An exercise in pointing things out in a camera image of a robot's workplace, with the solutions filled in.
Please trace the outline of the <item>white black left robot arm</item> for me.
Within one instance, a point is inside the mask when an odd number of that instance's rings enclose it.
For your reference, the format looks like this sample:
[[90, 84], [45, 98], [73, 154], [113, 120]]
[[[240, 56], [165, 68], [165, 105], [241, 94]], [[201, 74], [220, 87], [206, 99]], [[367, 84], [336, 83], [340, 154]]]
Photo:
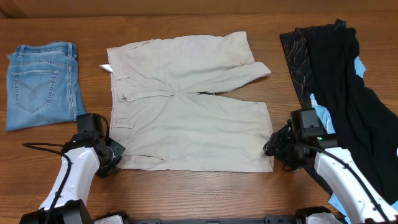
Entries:
[[93, 223], [86, 203], [94, 176], [107, 178], [118, 171], [125, 147], [109, 136], [109, 123], [100, 114], [76, 117], [77, 133], [65, 144], [26, 142], [24, 147], [57, 154], [62, 164], [54, 185], [35, 212], [21, 224]]

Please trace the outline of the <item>beige khaki shorts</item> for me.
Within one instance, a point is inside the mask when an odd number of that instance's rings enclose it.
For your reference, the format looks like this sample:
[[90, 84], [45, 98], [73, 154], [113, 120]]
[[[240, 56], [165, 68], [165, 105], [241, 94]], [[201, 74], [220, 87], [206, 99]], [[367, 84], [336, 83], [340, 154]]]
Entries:
[[119, 168], [271, 172], [263, 147], [267, 105], [225, 97], [270, 70], [244, 31], [152, 39], [107, 50], [110, 136], [124, 146]]

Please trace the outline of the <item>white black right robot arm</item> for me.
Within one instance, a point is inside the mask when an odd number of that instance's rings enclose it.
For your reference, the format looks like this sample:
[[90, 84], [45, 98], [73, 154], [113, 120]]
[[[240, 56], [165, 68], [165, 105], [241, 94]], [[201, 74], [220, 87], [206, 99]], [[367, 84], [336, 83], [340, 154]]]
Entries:
[[290, 172], [304, 166], [327, 183], [351, 223], [397, 223], [397, 211], [372, 187], [335, 134], [326, 133], [315, 109], [290, 113], [287, 124], [272, 133], [265, 155], [274, 156]]

